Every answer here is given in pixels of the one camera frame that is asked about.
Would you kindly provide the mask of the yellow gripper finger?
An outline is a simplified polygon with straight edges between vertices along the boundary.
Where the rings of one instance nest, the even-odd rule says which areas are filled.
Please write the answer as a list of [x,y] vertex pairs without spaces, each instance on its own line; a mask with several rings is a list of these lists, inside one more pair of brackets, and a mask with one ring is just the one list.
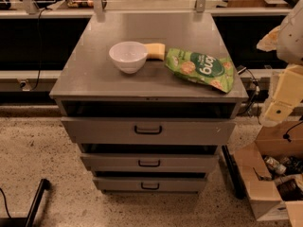
[[281,123],[303,100],[303,66],[289,64],[270,79],[269,97],[263,108],[264,123]]
[[265,52],[276,50],[277,37],[279,31],[280,26],[276,26],[275,28],[273,28],[257,43],[257,49]]

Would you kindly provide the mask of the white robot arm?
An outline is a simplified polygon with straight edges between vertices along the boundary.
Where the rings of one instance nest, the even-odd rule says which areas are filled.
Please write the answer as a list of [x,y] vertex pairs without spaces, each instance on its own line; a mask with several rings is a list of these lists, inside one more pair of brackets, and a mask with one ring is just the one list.
[[276,51],[287,63],[270,79],[269,96],[264,102],[260,122],[273,127],[284,121],[303,100],[303,0],[299,0],[280,26],[273,28],[257,44],[262,51]]

